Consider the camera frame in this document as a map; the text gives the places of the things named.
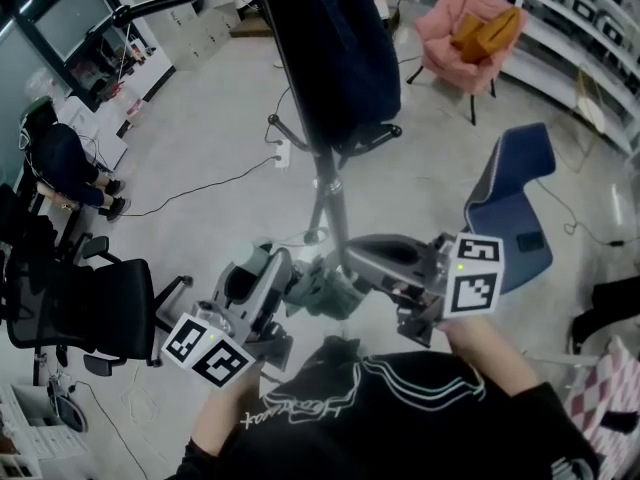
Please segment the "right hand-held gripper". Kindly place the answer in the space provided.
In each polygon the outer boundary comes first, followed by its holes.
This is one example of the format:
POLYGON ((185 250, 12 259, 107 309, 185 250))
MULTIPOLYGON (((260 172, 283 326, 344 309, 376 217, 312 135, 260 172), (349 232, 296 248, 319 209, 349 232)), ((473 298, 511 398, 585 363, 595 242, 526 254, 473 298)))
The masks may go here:
POLYGON ((372 234, 345 244, 347 265, 390 292, 402 282, 418 289, 397 308, 398 332, 422 345, 444 321, 491 314, 504 278, 504 244, 497 237, 461 232, 435 247, 398 234, 372 234))

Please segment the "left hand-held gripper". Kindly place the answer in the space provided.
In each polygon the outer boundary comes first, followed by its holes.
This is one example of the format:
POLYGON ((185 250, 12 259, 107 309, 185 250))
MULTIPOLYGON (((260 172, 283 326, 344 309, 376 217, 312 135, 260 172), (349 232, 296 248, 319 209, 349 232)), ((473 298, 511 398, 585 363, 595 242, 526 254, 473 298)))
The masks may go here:
POLYGON ((292 266, 289 251, 276 251, 257 275, 230 264, 216 286, 214 304, 198 301, 183 314, 162 354, 215 389, 228 388, 256 363, 283 371, 293 338, 270 321, 284 298, 292 266), (235 318, 249 318, 251 327, 235 318))

